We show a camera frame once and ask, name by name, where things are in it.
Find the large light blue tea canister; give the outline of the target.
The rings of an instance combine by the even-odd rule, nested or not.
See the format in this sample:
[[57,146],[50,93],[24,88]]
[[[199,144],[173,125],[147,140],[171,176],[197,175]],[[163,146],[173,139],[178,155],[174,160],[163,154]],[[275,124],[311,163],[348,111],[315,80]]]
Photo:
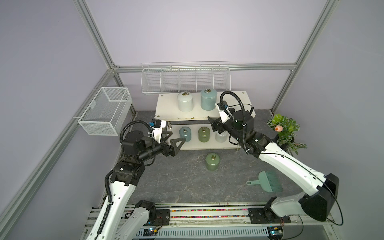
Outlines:
[[205,111],[212,111],[216,107],[217,91],[205,89],[201,91],[201,108]]

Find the large green tea canister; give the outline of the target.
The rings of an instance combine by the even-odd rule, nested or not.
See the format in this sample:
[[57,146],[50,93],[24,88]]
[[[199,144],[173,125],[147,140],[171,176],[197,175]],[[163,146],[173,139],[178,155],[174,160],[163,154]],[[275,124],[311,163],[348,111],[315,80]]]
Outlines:
[[215,171],[220,165],[220,156],[216,153],[209,153],[206,156],[206,167],[209,171]]

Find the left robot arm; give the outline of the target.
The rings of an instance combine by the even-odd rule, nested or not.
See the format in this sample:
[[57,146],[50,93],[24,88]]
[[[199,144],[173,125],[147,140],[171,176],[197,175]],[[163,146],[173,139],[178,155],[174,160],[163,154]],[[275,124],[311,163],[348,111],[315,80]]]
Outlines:
[[122,155],[104,178],[107,198],[87,237],[89,240],[132,240],[144,225],[154,225],[156,221],[164,224],[156,215],[155,203],[141,200],[119,226],[128,200],[149,166],[146,162],[153,163],[158,155],[174,157],[186,142],[185,138],[171,139],[172,133],[163,130],[166,126],[166,121],[153,119],[150,123],[135,120],[122,128]]

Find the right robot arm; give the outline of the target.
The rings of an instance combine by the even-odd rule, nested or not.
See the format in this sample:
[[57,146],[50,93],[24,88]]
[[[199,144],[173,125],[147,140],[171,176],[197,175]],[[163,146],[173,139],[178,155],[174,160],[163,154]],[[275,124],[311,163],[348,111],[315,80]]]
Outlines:
[[339,178],[313,170],[285,152],[274,140],[257,132],[254,118],[234,92],[222,92],[217,109],[220,117],[208,118],[214,132],[227,132],[246,154],[270,164],[302,189],[296,195],[271,198],[263,208],[263,218],[272,223],[289,215],[307,215],[319,222],[328,221],[332,207],[338,204]]

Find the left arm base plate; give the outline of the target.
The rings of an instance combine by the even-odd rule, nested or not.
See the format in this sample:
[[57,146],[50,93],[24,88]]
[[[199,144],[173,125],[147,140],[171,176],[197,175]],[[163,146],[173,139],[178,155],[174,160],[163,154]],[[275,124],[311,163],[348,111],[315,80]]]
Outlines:
[[149,221],[145,226],[168,226],[171,218],[171,211],[168,209],[156,209],[154,213],[150,212]]

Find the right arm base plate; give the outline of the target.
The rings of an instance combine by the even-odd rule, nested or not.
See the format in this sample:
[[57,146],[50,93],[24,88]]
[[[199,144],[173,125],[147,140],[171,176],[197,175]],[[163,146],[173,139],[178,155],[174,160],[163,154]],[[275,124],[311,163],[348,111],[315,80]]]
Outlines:
[[249,208],[249,218],[251,224],[289,224],[291,218],[289,216],[278,217],[276,214],[264,208]]

